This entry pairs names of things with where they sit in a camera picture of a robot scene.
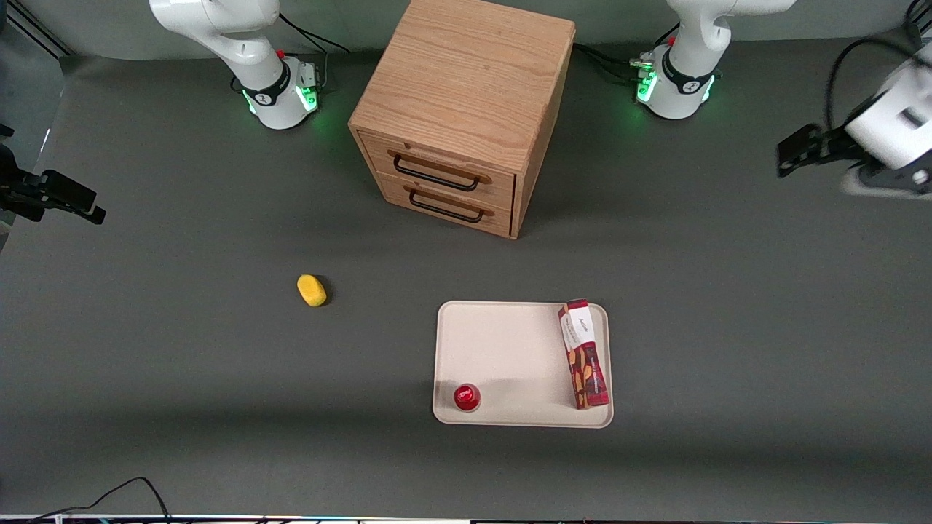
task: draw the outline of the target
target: cabinet top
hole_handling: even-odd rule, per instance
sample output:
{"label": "cabinet top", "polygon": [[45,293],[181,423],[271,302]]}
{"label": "cabinet top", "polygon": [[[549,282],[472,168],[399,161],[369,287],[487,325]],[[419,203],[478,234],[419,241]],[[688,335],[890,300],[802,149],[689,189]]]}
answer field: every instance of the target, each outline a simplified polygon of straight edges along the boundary
{"label": "cabinet top", "polygon": [[412,0],[350,125],[522,172],[575,33],[480,0]]}

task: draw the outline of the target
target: yellow sponge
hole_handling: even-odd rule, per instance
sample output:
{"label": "yellow sponge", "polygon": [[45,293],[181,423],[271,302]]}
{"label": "yellow sponge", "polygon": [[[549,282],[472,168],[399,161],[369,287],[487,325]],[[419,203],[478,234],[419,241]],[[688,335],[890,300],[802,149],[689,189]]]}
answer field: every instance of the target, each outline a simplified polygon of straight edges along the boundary
{"label": "yellow sponge", "polygon": [[327,301],[327,292],[323,290],[321,281],[317,280],[314,275],[301,275],[297,279],[297,291],[312,308]]}

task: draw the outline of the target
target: green indicator light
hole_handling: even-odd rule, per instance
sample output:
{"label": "green indicator light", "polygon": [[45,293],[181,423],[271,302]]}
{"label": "green indicator light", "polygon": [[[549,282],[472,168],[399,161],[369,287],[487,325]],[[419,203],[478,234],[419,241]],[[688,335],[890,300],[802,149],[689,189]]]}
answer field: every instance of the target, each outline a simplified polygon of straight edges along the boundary
{"label": "green indicator light", "polygon": [[708,100],[708,94],[712,91],[712,84],[715,83],[715,75],[712,75],[708,80],[708,86],[706,86],[706,94],[702,95],[702,101],[705,102]]}
{"label": "green indicator light", "polygon": [[253,107],[253,101],[249,99],[249,95],[246,94],[246,90],[242,91],[242,97],[246,99],[246,103],[249,105],[249,112],[255,115],[255,107]]}
{"label": "green indicator light", "polygon": [[295,92],[301,99],[301,103],[304,105],[304,108],[307,109],[309,113],[317,109],[317,90],[313,88],[302,88],[301,86],[295,86]]}
{"label": "green indicator light", "polygon": [[657,84],[657,74],[650,73],[646,78],[641,80],[642,86],[637,90],[637,98],[642,102],[647,102],[653,94],[653,87]]}

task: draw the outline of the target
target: drawer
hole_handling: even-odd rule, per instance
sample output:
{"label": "drawer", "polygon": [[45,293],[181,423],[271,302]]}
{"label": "drawer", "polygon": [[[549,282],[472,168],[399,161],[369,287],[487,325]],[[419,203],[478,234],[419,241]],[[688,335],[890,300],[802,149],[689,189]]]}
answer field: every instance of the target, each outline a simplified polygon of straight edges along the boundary
{"label": "drawer", "polygon": [[391,174],[378,172],[376,178],[385,200],[395,205],[510,238],[512,214],[508,211],[417,187]]}
{"label": "drawer", "polygon": [[376,171],[417,183],[442,195],[512,209],[514,175],[445,158],[417,146],[359,133],[366,154]]}

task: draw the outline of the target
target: red packaging box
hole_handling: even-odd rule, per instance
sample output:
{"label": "red packaging box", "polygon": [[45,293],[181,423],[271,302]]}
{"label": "red packaging box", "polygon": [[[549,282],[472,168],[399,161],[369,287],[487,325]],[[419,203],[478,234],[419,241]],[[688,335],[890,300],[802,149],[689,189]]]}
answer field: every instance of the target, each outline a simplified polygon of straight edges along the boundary
{"label": "red packaging box", "polygon": [[559,312],[560,330],[567,349],[569,378],[577,409],[604,406],[609,403],[609,391],[598,364],[596,333],[585,299],[571,300]]}

